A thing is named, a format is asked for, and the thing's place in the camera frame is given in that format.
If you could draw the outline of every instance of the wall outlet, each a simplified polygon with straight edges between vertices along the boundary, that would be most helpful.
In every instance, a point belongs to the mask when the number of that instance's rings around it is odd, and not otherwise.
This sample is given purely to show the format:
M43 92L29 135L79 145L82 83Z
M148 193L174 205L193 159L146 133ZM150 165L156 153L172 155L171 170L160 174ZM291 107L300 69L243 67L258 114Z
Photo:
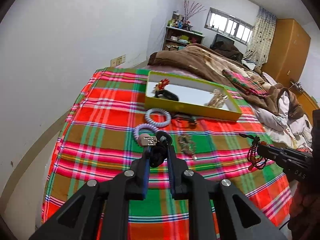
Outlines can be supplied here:
M117 59L114 58L111 60L111 64L110 64L111 67L116 67L117 66Z
M122 56L121 57L117 57L117 66L119 66L122 63Z

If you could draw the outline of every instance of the plaid tablecloth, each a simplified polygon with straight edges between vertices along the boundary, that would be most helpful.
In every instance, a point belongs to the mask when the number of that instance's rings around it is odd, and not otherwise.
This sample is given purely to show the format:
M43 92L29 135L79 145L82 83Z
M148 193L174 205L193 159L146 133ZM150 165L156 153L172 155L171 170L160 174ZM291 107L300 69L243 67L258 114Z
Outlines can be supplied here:
M147 76L148 70L105 68L97 70L83 88L54 149L44 192L43 222L89 179L112 179L140 158L143 149L134 141L133 129L145 122ZM190 169L207 179L230 179L279 225L291 203L287 178L271 161L262 171L248 171L246 154L251 140L237 134L271 140L238 92L232 88L229 92L243 113L237 122L199 117L194 130L187 128L187 121L176 120L163 130L172 136L177 156L186 160ZM153 119L164 121L157 114ZM197 161L181 153L178 135L183 132L196 144ZM146 200L130 202L128 237L188 239L188 202L171 198L166 161L151 168Z

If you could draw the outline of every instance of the curtain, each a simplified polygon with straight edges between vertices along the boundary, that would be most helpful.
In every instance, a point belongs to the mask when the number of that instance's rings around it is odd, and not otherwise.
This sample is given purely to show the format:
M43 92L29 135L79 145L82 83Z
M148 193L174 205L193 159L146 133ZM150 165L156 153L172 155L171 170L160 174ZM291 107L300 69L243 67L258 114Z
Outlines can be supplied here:
M259 69L267 63L275 29L276 16L260 7L244 59L254 62Z

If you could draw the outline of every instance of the white wall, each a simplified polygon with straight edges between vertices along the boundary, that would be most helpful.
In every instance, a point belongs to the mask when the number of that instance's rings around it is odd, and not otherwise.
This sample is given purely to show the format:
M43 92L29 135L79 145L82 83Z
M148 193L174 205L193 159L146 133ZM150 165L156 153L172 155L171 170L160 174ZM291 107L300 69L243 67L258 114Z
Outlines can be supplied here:
M190 18L191 25L193 26L193 30L200 31L205 35L203 44L206 46L210 46L213 42L215 35L217 34L215 31L204 28L206 24L207 16L210 7L223 11L225 13L231 14L232 16L243 20L244 22L249 23L250 25L254 25L259 6L250 2L249 0L189 0L191 3L195 1L196 3L200 3L205 6L206 11L200 12L195 16ZM184 11L183 5L180 4L180 13ZM243 54L246 51L246 45L235 41L235 46L239 49Z
M299 82L320 103L320 30L314 21L302 27L311 37L311 42Z
M130 67L161 49L177 1L15 1L0 24L0 194L96 69L123 54Z

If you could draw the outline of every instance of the floor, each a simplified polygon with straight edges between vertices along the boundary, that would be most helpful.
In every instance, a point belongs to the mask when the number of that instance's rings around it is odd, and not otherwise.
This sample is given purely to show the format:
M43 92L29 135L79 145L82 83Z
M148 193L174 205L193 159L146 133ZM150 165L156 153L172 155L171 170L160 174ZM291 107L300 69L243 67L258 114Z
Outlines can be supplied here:
M52 154L58 133L42 149L19 180L3 219L18 240L27 240L35 231L40 219L45 186L45 170Z

